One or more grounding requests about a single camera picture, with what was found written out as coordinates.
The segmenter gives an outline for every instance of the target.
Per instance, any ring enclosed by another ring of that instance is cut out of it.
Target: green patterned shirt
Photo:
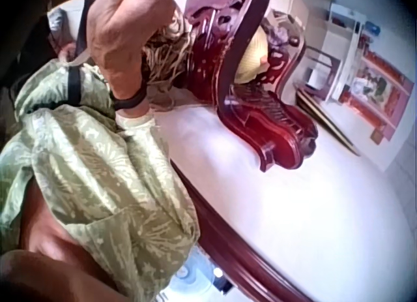
[[[21,129],[0,155],[0,252],[18,247],[25,188],[35,177],[54,217],[120,293],[152,301],[199,237],[195,209],[152,112],[119,117],[100,73],[80,69],[80,107],[39,107],[68,98],[68,69],[58,60],[16,100]]]

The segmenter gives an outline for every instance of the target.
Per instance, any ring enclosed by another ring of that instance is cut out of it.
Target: skin
[[[141,49],[169,24],[173,0],[96,0],[87,18],[87,44],[117,99],[141,87]],[[138,118],[149,111],[144,100],[118,115]],[[0,278],[50,301],[127,301],[109,275],[59,224],[35,179],[22,206],[20,250],[1,257]]]

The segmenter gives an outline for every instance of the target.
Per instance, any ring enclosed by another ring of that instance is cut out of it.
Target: person
[[[96,0],[68,100],[68,66],[32,75],[15,103],[20,131],[0,154],[2,297],[152,301],[199,237],[195,209],[142,86],[142,47],[170,23],[173,0]]]

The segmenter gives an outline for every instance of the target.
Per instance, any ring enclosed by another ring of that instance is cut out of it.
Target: black wristband
[[[145,100],[146,95],[147,95],[147,83],[145,81],[145,78],[142,78],[142,84],[139,90],[137,91],[137,93],[133,97],[128,98],[126,100],[119,100],[115,98],[113,95],[113,92],[110,91],[110,98],[113,101],[114,108],[116,111],[135,108],[136,106],[141,104],[143,100]]]

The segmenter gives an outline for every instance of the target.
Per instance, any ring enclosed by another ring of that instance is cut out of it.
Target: framed picture
[[[387,140],[391,140],[410,99],[412,83],[366,46],[351,86],[340,102],[355,109]]]

